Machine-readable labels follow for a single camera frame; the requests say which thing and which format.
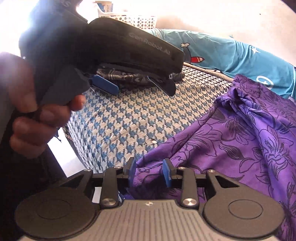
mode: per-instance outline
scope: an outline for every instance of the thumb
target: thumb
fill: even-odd
[[[38,108],[33,75],[26,60],[10,53],[0,53],[0,84],[6,87],[12,104],[23,113]]]

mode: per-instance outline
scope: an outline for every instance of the human hand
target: human hand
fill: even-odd
[[[0,85],[6,87],[12,104],[20,112],[38,109],[33,70],[26,60],[9,53],[0,53]],[[28,158],[39,156],[57,128],[68,122],[71,111],[82,109],[85,102],[85,96],[77,95],[66,106],[44,105],[40,109],[39,122],[24,116],[15,119],[10,138],[11,148]]]

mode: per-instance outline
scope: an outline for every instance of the purple floral fabric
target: purple floral fabric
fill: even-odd
[[[285,211],[278,236],[295,240],[295,142],[295,104],[237,75],[206,115],[137,162],[129,193],[136,199],[178,200],[180,190],[165,186],[164,158],[196,173],[215,169],[278,201]],[[205,201],[203,189],[198,195]]]

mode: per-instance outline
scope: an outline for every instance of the purple garment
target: purple garment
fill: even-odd
[[[208,169],[234,178],[278,201],[285,220],[278,237],[296,238],[296,106],[260,83],[237,75],[233,87],[218,97],[209,112],[137,162],[136,199],[177,199],[180,190],[167,189],[162,161]],[[199,199],[205,201],[203,189]]]

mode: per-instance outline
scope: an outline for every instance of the ribbed surface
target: ribbed surface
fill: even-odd
[[[84,233],[69,241],[233,241],[213,231],[195,210],[173,200],[125,200],[119,208],[103,210]],[[23,237],[20,241],[31,241]],[[265,241],[277,241],[275,237]]]

